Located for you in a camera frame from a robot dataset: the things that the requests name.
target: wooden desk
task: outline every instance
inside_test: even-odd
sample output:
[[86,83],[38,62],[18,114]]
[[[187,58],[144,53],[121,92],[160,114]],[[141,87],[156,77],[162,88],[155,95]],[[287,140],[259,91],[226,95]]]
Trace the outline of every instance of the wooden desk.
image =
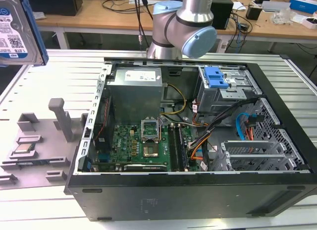
[[[117,0],[116,4],[122,4],[127,1],[128,0]],[[248,5],[251,0],[238,1]],[[108,7],[111,5],[112,3],[110,1],[106,3],[106,6]],[[134,5],[125,3],[120,6],[115,5],[113,8],[134,8]],[[153,12],[153,6],[150,6],[150,11]],[[245,17],[246,10],[238,11],[237,13]],[[274,25],[270,20],[271,15],[272,13],[262,11],[257,21],[250,20],[253,25],[253,30],[246,39],[268,42],[317,43],[316,30],[310,30],[295,22],[292,25]],[[141,22],[145,30],[145,34],[152,35],[153,23],[146,12],[141,14]],[[102,7],[100,0],[83,0],[82,8],[76,16],[47,15],[47,19],[38,20],[37,24],[42,31],[56,32],[62,49],[69,48],[66,32],[129,35],[139,34],[139,24],[135,13],[121,14],[107,10]],[[217,52],[224,52],[226,45],[235,33],[235,23],[233,20],[229,20],[226,30],[217,30],[217,33],[217,38],[220,39]]]
[[[248,5],[251,0],[237,0],[244,5]],[[278,2],[288,2],[288,0],[272,0]],[[234,11],[238,15],[245,17],[247,10]],[[296,11],[298,14],[311,16],[311,14]],[[252,23],[252,32],[247,36],[246,40],[252,41],[266,41],[266,42],[287,42],[287,43],[317,43],[317,31],[308,29],[302,24],[293,22],[290,24],[273,24],[271,22],[271,16],[273,13],[262,11],[257,21],[249,20]],[[243,19],[239,19],[239,22],[247,23]],[[235,31],[235,22],[230,19],[228,28],[231,31]],[[220,43],[226,44],[232,37],[223,36]],[[275,44],[271,44],[268,49],[271,51]]]
[[[122,4],[127,1],[117,0],[115,3]],[[112,3],[109,1],[105,5],[111,7]],[[134,4],[125,3],[113,7],[113,9],[127,8],[134,8]],[[150,6],[150,11],[153,12],[153,6]],[[141,22],[145,34],[151,36],[153,23],[146,12],[141,13]],[[62,49],[69,48],[66,32],[139,34],[139,23],[136,13],[121,14],[110,11],[102,7],[100,0],[83,0],[82,8],[76,16],[47,15],[47,19],[38,20],[37,24],[42,31],[56,32]],[[225,35],[233,33],[229,28],[227,30],[218,30],[217,32]]]

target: hard drive label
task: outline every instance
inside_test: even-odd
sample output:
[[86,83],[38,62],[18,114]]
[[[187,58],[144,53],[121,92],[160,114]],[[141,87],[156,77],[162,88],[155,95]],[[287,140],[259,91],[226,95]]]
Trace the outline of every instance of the hard drive label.
[[13,22],[7,8],[0,8],[0,56],[4,58],[25,58],[28,55],[20,34],[12,27]]

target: plastic bag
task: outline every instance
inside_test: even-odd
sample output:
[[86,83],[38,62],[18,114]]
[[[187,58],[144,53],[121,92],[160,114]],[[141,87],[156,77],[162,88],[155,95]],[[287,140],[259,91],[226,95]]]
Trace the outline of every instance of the plastic bag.
[[291,11],[290,8],[281,9],[279,12],[275,12],[272,17],[271,21],[274,24],[292,24],[291,19],[296,15],[297,13],[294,11]]

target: white table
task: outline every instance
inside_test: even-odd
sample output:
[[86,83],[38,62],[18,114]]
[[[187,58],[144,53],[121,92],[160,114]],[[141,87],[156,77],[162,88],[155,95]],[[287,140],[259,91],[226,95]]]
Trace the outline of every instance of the white table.
[[[104,57],[145,57],[143,52],[49,50],[45,67],[23,66],[6,92],[0,96],[0,160],[13,141],[16,120],[21,112],[38,118],[53,118],[47,103],[52,97],[65,99],[71,117],[79,117],[91,104]],[[259,64],[294,114],[304,131],[317,145],[316,87],[289,60],[277,55],[208,54],[213,61]],[[63,186],[0,191],[0,229],[187,229],[200,230],[256,228],[317,229],[317,196],[308,197],[272,218],[238,218],[174,221],[90,222],[75,199],[63,193]]]

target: blue drive bay latch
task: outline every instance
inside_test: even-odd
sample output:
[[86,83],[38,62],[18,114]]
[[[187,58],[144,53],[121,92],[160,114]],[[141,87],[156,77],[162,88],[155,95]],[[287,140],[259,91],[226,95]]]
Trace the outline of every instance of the blue drive bay latch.
[[229,87],[229,84],[224,79],[224,74],[218,67],[205,67],[205,77],[209,88],[227,89]]

